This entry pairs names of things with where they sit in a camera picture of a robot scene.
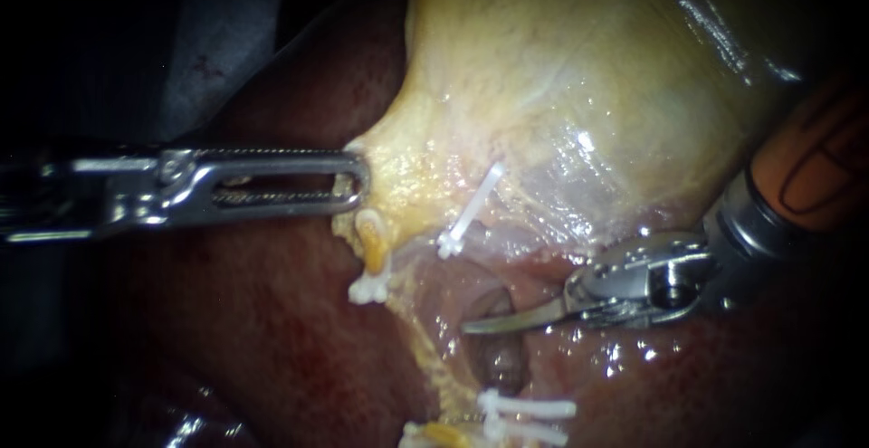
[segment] hem-o-lok clip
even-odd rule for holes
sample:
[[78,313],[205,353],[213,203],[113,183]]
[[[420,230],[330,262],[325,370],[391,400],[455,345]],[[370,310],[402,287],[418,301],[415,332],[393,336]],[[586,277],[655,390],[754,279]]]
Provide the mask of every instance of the hem-o-lok clip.
[[503,415],[525,415],[538,421],[569,419],[577,414],[577,405],[572,401],[537,401],[501,397],[497,389],[490,388],[477,396],[477,406],[485,414],[482,422],[483,435],[491,442],[499,443],[515,437],[555,446],[568,443],[568,436],[554,427],[540,423],[508,421]]
[[492,192],[503,175],[504,165],[502,163],[498,162],[492,165],[489,168],[489,173],[486,174],[486,178],[483,179],[480,186],[473,193],[471,201],[468,202],[468,205],[459,214],[459,218],[455,221],[453,227],[449,231],[443,231],[437,236],[437,256],[441,260],[446,260],[450,256],[455,256],[462,252],[464,248],[464,241],[462,240],[464,232],[468,230],[468,226],[471,225],[471,222],[480,213],[480,209],[486,203],[486,197],[489,196],[489,193]]

